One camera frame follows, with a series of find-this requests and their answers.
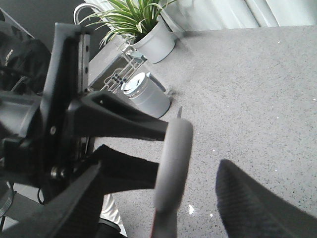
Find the black bag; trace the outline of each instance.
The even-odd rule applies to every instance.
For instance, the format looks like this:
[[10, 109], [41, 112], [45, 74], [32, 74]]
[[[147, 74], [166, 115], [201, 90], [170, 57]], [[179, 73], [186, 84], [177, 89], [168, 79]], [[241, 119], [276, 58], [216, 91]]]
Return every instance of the black bag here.
[[24, 85], [41, 93], [50, 59], [51, 53], [41, 41], [0, 21], [0, 90]]

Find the small trash can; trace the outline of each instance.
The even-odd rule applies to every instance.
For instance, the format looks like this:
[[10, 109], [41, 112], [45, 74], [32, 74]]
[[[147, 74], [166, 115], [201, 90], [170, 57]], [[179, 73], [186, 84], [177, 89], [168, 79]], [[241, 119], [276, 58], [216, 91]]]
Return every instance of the small trash can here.
[[170, 99], [145, 73], [124, 83], [121, 90], [141, 111], [155, 118], [162, 117], [170, 107]]

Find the white curtain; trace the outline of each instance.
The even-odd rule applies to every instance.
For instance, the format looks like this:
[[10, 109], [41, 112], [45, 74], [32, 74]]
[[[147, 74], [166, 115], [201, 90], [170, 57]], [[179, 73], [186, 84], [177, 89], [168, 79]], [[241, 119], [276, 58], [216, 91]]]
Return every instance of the white curtain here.
[[[111, 9], [104, 0], [85, 1]], [[317, 0], [178, 0], [162, 15], [173, 31], [315, 25]]]

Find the white plant pot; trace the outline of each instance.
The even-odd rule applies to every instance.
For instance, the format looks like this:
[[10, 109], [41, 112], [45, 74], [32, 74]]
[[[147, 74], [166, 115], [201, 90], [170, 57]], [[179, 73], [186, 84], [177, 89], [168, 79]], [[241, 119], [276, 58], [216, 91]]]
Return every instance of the white plant pot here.
[[131, 46], [151, 63], [157, 63], [174, 49], [175, 41], [164, 23], [159, 21], [149, 34]]

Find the green plant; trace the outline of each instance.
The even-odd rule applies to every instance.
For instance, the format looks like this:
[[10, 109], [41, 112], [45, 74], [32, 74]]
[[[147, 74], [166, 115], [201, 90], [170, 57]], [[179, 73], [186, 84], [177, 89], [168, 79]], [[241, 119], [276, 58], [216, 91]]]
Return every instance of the green plant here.
[[87, 26], [100, 24], [97, 29], [103, 26], [110, 26], [112, 29], [107, 32], [101, 44], [110, 41], [114, 36], [121, 35], [125, 40], [135, 42], [145, 37], [157, 24], [161, 11], [176, 0], [168, 1], [163, 6], [159, 0], [107, 0], [114, 9], [93, 13], [82, 21], [97, 17], [100, 21], [88, 24]]

